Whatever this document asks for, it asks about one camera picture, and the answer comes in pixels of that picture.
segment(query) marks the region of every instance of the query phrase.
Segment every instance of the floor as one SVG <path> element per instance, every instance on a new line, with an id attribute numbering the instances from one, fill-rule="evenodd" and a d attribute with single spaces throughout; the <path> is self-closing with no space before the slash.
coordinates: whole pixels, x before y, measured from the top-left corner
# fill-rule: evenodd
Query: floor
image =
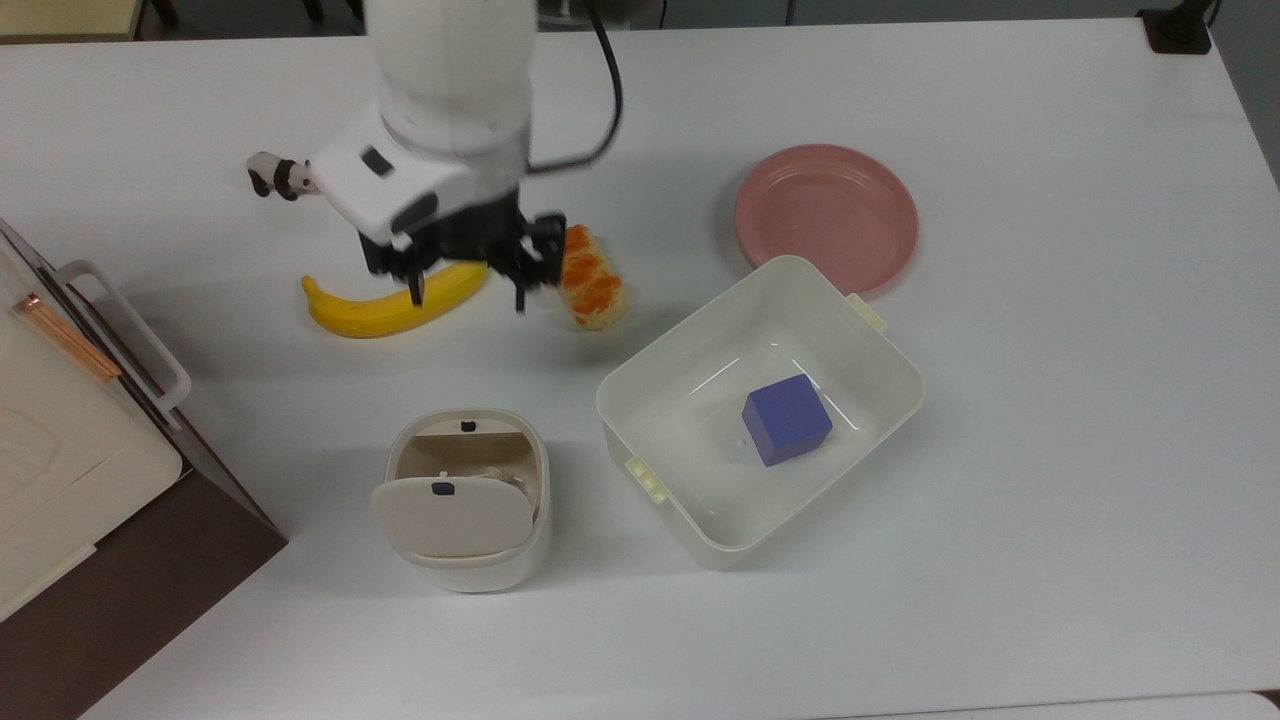
<path id="1" fill-rule="evenodd" d="M 607 4 L 611 0 L 602 0 Z M 937 22 L 1023 18 L 1133 17 L 1143 6 L 1174 0 L 666 0 L 664 27 L 744 27 Z M 632 23 L 658 28 L 663 0 Z M 142 38 L 292 37 L 361 32 L 344 0 L 321 0 L 325 19 L 312 23 L 302 0 L 174 0 L 180 23 L 165 29 L 147 4 Z M 1213 37 L 1272 177 L 1280 184 L 1280 1 L 1224 0 Z"/>

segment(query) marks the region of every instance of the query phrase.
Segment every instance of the container handle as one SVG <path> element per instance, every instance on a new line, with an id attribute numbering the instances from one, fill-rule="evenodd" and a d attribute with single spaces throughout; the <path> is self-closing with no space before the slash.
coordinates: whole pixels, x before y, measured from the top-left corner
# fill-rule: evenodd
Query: container handle
<path id="1" fill-rule="evenodd" d="M 861 315 L 864 320 L 870 323 L 872 327 L 876 328 L 876 332 L 883 333 L 888 329 L 888 323 L 877 315 L 876 310 L 872 310 L 872 306 L 868 305 L 861 297 L 858 297 L 856 292 L 845 296 L 845 300 L 849 300 L 849 304 L 854 306 L 854 310 L 858 310 L 858 314 Z"/>
<path id="2" fill-rule="evenodd" d="M 657 505 L 667 502 L 667 498 L 671 497 L 671 493 L 667 492 L 667 488 L 658 479 L 658 475 L 653 474 L 653 470 L 649 469 L 649 465 L 645 465 L 644 460 L 640 460 L 639 457 L 632 457 L 631 460 L 627 460 L 626 465 L 627 465 L 627 471 L 631 473 L 631 477 L 635 478 L 637 483 L 640 483 L 640 487 L 646 493 L 649 493 L 650 500 L 653 500 Z"/>
<path id="3" fill-rule="evenodd" d="M 106 275 L 102 274 L 102 270 L 99 269 L 97 265 L 90 263 L 88 260 L 74 260 L 55 270 L 52 275 L 55 281 L 58 281 L 60 284 L 65 287 L 70 287 L 72 282 L 76 281 L 77 278 L 81 278 L 83 275 L 92 275 L 93 279 L 96 279 L 102 286 L 102 290 L 106 291 L 106 295 L 109 295 L 111 300 L 114 300 L 120 306 L 120 310 L 124 313 L 124 316 L 136 325 L 142 338 L 146 340 L 148 345 L 151 345 L 156 355 L 159 355 L 160 359 L 164 361 L 164 364 L 169 366 L 169 370 L 173 372 L 174 375 L 173 387 L 156 396 L 155 393 L 151 392 L 151 388 L 147 387 L 146 383 L 138 383 L 138 387 L 142 389 L 142 392 L 147 395 L 151 402 L 163 414 L 168 414 L 170 410 L 177 407 L 179 402 L 186 400 L 187 393 L 191 392 L 191 375 L 187 374 L 186 368 L 178 364 L 178 359 L 173 356 L 173 352 L 169 352 L 169 348 L 165 347 L 163 342 L 160 342 L 160 338 L 156 337 L 156 333 L 150 327 L 147 327 L 146 322 L 142 319 L 142 315 L 140 315 L 138 311 L 133 307 L 133 305 L 131 305 L 129 301 L 124 299 L 120 291 L 116 290 L 115 286 L 111 284 L 109 279 L 106 279 Z"/>

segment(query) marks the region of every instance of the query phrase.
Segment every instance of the blue cube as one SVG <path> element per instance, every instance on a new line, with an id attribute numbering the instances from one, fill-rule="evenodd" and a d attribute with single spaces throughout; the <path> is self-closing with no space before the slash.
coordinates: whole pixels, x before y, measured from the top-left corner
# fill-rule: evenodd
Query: blue cube
<path id="1" fill-rule="evenodd" d="M 765 468 L 817 450 L 831 433 L 831 416 L 803 374 L 748 395 L 742 421 Z"/>

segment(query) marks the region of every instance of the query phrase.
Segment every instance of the table surface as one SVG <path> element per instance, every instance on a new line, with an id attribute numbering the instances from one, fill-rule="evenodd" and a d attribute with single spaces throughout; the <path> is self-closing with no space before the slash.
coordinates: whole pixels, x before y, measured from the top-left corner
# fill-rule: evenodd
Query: table surface
<path id="1" fill-rule="evenodd" d="M 369 101 L 362 38 L 0 49 L 0 215 L 96 259 L 186 363 L 184 404 L 292 544 L 88 717 L 831 717 L 1280 687 L 1280 196 L 1222 63 L 1137 20 L 618 33 L 627 117 L 531 181 L 605 236 L 623 325 L 492 279 L 393 338 L 325 334 L 298 278 L 364 272 L 303 158 Z M 593 145 L 589 35 L 539 38 L 534 152 Z M 50 92 L 49 88 L 59 88 Z M 689 560 L 605 452 L 600 379 L 749 272 L 732 201 L 835 142 L 914 195 L 869 299 L 924 407 L 730 573 Z M 548 443 L 552 552 L 457 596 L 369 495 L 416 416 L 499 406 Z"/>
<path id="2" fill-rule="evenodd" d="M 1280 710 L 1252 693 L 1160 697 L 996 710 L 890 715 L 893 720 L 1275 720 Z"/>
<path id="3" fill-rule="evenodd" d="M 4 0 L 0 42 L 133 40 L 142 0 Z"/>

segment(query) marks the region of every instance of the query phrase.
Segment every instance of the yellow banana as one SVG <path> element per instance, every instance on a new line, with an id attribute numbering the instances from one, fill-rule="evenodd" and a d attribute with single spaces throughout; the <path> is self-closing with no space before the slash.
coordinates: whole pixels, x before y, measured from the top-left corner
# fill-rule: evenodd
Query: yellow banana
<path id="1" fill-rule="evenodd" d="M 376 300 L 346 300 L 320 290 L 311 275 L 302 278 L 311 319 L 343 337 L 383 337 L 439 318 L 475 295 L 489 274 L 484 263 L 454 263 L 422 282 L 422 306 L 415 307 L 408 291 Z"/>

